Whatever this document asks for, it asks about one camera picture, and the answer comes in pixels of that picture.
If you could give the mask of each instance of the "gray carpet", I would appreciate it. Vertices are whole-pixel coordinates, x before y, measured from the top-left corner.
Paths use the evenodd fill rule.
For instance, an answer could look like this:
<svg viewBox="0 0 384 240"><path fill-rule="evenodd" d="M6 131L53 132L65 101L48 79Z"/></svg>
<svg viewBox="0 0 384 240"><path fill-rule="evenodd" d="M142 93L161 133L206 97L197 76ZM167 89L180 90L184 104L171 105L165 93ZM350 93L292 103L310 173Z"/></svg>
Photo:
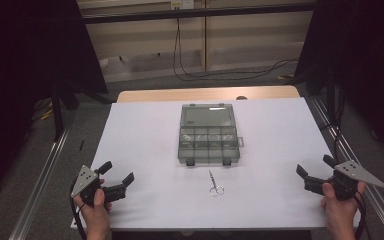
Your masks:
<svg viewBox="0 0 384 240"><path fill-rule="evenodd" d="M116 99L118 94L125 90L281 85L284 81L278 80L277 76L292 74L294 69L295 65L288 65L268 75L248 80L180 81L175 76L170 76L109 83L110 93L107 97ZM249 75L232 73L228 76L245 78ZM311 98L307 96L305 86L300 84L297 88L300 94L309 100L309 107L317 122L322 123L311 104ZM68 202L69 186L76 177L79 167L82 164L91 164L105 127L110 106L96 103L86 96L78 96L78 98L81 105L75 112L73 127L69 131L26 239L80 239L77 231L69 228L72 220ZM65 109L63 109L63 113L70 114ZM363 166L384 181L384 144L371 137L367 122L350 105L346 105L342 123L342 132ZM10 172L2 180L0 239L8 239L10 236L52 147L53 134L52 118L36 121L31 128L30 137L20 150ZM323 135L328 145L333 146L332 138L326 130L323 131ZM373 239L384 239L383 223L371 208L369 208L367 222ZM329 239L329 235L324 229L312 230L311 234L314 240Z"/></svg>

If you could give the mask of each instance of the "scissors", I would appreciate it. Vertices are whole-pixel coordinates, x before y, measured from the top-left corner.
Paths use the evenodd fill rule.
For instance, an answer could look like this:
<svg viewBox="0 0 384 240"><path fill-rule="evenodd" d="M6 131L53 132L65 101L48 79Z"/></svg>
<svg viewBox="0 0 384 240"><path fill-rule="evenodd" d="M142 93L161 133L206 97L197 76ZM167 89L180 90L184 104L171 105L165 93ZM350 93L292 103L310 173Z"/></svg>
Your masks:
<svg viewBox="0 0 384 240"><path fill-rule="evenodd" d="M214 177L213 177L213 174L211 173L211 170L209 171L210 171L211 181L213 181L213 187L210 188L210 195L213 197L217 197L217 195L223 195L224 188L216 184L216 181L214 181Z"/></svg>

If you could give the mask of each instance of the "white table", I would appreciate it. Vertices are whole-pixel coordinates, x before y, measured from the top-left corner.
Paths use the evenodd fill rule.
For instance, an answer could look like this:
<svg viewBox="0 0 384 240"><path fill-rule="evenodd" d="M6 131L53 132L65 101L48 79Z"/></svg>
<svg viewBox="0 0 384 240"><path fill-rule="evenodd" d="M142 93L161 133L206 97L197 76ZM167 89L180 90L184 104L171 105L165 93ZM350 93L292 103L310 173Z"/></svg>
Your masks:
<svg viewBox="0 0 384 240"><path fill-rule="evenodd" d="M112 105L91 169L112 161L106 186L135 181L113 203L111 228L132 231L312 229L325 226L321 196L304 190L296 166L326 179L329 149L303 98L231 103L238 136L238 164L186 167L177 159L182 104L136 102ZM211 170L225 188L212 197Z"/></svg>

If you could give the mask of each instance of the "black panel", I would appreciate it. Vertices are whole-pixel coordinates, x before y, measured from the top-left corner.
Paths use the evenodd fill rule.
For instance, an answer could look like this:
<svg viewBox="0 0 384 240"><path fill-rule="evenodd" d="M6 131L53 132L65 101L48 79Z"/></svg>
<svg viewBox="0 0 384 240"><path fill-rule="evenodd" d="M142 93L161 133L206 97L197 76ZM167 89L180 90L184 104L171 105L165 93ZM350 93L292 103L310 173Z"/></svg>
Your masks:
<svg viewBox="0 0 384 240"><path fill-rule="evenodd" d="M107 91L84 25L31 27L56 13L80 16L75 0L0 1L0 179L28 133L34 103L51 96L54 81Z"/></svg>
<svg viewBox="0 0 384 240"><path fill-rule="evenodd" d="M347 99L384 141L384 1L338 6L314 12L295 75L322 66L306 79L308 91L317 94L330 66Z"/></svg>

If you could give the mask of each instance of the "hand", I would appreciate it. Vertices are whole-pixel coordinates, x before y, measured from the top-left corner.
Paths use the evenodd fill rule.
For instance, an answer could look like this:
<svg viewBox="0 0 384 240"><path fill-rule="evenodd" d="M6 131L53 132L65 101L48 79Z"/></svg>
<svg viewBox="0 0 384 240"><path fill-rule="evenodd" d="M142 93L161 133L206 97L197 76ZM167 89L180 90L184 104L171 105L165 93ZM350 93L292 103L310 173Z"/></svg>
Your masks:
<svg viewBox="0 0 384 240"><path fill-rule="evenodd" d="M358 191L363 194L364 182L358 183ZM345 201L336 199L335 190L330 183L323 184L324 197L321 206L326 212L326 227L334 240L354 240L353 220L357 212L357 203L351 198Z"/></svg>
<svg viewBox="0 0 384 240"><path fill-rule="evenodd" d="M102 189L98 189L95 192L94 197L94 207L90 207L87 204L84 204L80 195L77 195L74 198L74 202L77 206L82 207L81 212L83 219L86 221L87 225L87 239L88 240L101 240L105 239L110 231L110 219L108 212L104 207L105 194ZM111 210L111 203L106 205L108 211Z"/></svg>

